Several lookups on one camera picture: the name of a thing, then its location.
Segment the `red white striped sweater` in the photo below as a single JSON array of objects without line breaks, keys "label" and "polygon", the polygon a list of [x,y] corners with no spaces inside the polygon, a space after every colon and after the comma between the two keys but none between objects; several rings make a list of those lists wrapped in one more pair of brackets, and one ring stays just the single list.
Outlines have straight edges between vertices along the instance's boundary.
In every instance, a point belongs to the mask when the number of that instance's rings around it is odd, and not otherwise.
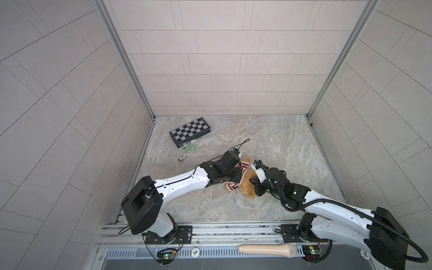
[{"label": "red white striped sweater", "polygon": [[240,187],[240,183],[243,180],[247,170],[250,167],[250,161],[241,161],[233,169],[233,179],[229,180],[225,184],[225,189],[227,191],[234,191]]}]

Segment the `brown teddy bear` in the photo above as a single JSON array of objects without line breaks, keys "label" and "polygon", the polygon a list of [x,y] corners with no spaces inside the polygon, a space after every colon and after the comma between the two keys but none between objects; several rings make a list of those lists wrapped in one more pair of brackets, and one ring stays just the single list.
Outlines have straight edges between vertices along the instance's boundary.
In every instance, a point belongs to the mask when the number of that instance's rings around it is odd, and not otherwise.
[{"label": "brown teddy bear", "polygon": [[[252,163],[252,160],[250,157],[242,157],[241,161],[250,161],[250,164]],[[247,170],[243,180],[240,183],[240,187],[238,187],[236,190],[240,190],[247,198],[253,199],[256,198],[257,195],[255,193],[254,185],[251,183],[250,180],[257,177],[255,172],[252,170],[251,165],[249,169]]]}]

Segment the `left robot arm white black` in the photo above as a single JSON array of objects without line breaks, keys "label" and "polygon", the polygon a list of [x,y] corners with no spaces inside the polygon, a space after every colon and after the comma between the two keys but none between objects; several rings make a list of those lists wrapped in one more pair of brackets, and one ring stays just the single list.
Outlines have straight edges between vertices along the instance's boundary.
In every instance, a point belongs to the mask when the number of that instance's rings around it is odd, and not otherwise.
[{"label": "left robot arm white black", "polygon": [[203,162],[175,177],[152,180],[148,175],[141,178],[121,202],[131,234],[151,232],[165,242],[172,241],[178,226],[170,214],[160,214],[163,205],[191,191],[225,182],[239,183],[242,174],[241,153],[233,148],[218,161]]}]

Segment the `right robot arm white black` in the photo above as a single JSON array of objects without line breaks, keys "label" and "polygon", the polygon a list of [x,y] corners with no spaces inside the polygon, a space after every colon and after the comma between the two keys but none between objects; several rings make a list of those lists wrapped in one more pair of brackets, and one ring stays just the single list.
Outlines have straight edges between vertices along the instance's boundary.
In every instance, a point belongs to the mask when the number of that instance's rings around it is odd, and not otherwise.
[{"label": "right robot arm white black", "polygon": [[369,252],[392,270],[406,268],[408,233],[385,208],[358,208],[329,199],[307,186],[291,183],[286,173],[254,162],[257,177],[251,179],[255,193],[269,193],[290,212],[304,211],[298,234],[305,241],[328,239]]}]

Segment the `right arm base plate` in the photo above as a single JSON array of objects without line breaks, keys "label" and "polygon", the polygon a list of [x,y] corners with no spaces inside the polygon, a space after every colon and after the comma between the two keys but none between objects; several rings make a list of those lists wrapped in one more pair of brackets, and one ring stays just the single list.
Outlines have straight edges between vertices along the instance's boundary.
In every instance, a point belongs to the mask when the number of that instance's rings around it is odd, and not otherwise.
[{"label": "right arm base plate", "polygon": [[318,243],[319,239],[298,231],[298,225],[285,224],[279,228],[284,243]]}]

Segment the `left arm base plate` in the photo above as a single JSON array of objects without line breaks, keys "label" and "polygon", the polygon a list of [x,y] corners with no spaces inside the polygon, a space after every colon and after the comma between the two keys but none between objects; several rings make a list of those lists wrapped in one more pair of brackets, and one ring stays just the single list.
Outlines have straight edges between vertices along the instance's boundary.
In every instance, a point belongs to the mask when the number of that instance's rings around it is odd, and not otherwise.
[{"label": "left arm base plate", "polygon": [[191,244],[192,226],[178,226],[164,237],[153,232],[145,232],[144,241],[150,245]]}]

